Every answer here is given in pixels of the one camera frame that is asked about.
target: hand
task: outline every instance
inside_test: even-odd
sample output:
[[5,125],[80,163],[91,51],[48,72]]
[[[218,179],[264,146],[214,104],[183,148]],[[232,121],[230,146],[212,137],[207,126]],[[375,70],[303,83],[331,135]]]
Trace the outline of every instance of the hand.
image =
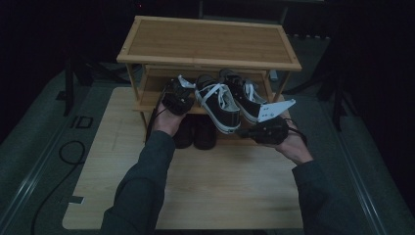
[[161,130],[171,137],[177,132],[180,122],[186,116],[186,114],[182,116],[172,114],[163,104],[159,105],[158,114],[153,130]]
[[[287,120],[289,127],[297,129],[290,120]],[[293,161],[296,165],[301,165],[313,160],[308,152],[307,147],[301,137],[294,131],[289,131],[288,137],[279,145],[266,144],[266,147],[275,148],[276,151],[283,154],[287,159]]]

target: shoe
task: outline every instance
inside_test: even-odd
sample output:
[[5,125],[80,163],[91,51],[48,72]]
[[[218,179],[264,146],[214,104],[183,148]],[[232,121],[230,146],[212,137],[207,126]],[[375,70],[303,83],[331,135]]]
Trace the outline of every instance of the shoe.
[[195,116],[195,141],[193,145],[200,150],[209,150],[216,145],[216,128],[209,116]]
[[219,72],[219,79],[221,83],[229,87],[235,103],[241,109],[245,119],[250,123],[256,123],[261,105],[267,103],[256,93],[257,85],[250,79],[241,77],[228,69]]
[[195,95],[222,133],[233,133],[241,125],[240,109],[236,106],[227,85],[218,83],[210,75],[204,74],[196,79]]
[[179,129],[173,136],[176,149],[185,149],[193,143],[194,115],[186,115],[179,125]]

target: person's left hand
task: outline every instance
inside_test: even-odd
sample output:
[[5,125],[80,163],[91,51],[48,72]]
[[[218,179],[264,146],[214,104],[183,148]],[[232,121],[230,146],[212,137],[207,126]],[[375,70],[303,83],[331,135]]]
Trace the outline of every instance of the person's left hand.
[[158,114],[159,115],[155,119],[153,130],[161,130],[171,137],[176,134],[179,129],[180,122],[184,117],[186,117],[186,114],[182,116],[172,114],[163,104],[159,105]]

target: sleeve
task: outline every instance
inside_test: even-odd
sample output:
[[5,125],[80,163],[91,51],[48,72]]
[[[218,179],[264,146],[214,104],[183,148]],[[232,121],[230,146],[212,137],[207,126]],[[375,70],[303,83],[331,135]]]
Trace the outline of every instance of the sleeve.
[[316,161],[293,169],[305,234],[362,234],[349,201],[324,176]]
[[153,234],[164,201],[172,138],[153,131],[135,164],[119,183],[114,206],[106,210],[100,234]]

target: gray carpet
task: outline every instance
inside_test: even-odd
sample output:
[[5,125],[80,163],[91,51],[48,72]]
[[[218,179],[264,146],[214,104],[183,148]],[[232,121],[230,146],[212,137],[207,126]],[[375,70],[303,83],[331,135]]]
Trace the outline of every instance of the gray carpet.
[[[310,78],[315,65],[327,46],[327,41],[308,38],[291,38],[293,47],[303,65],[303,71],[293,74],[287,88],[294,87]],[[96,79],[93,87],[75,85],[76,101],[70,117],[63,117],[64,103],[55,97],[64,89],[62,74],[51,80],[42,94],[0,147],[0,212],[4,214],[20,188],[24,178],[36,165],[38,159],[47,156],[47,164],[39,182],[27,202],[17,211],[10,229],[5,234],[30,234],[33,217],[47,195],[71,171],[72,165],[59,158],[59,149],[69,141],[84,143],[86,153],[114,87],[119,86],[105,79]],[[278,87],[278,81],[272,82]],[[292,117],[307,135],[312,155],[321,163],[326,175],[344,192],[359,217],[365,234],[415,234],[414,218],[396,190],[382,158],[359,117],[347,112],[342,117],[343,131],[339,133],[330,121],[332,102],[319,102],[315,93],[319,85],[312,86],[295,96],[297,103],[290,109]],[[93,118],[90,128],[71,127],[75,117]],[[76,162],[81,156],[78,144],[63,149],[64,158]],[[40,211],[35,234],[97,234],[97,231],[69,231],[62,227],[62,219],[82,166],[47,200]],[[365,198],[358,196],[364,191]],[[371,202],[380,220],[373,220]],[[257,234],[255,231],[164,231],[160,234]],[[267,234],[302,234],[300,229],[266,230]]]

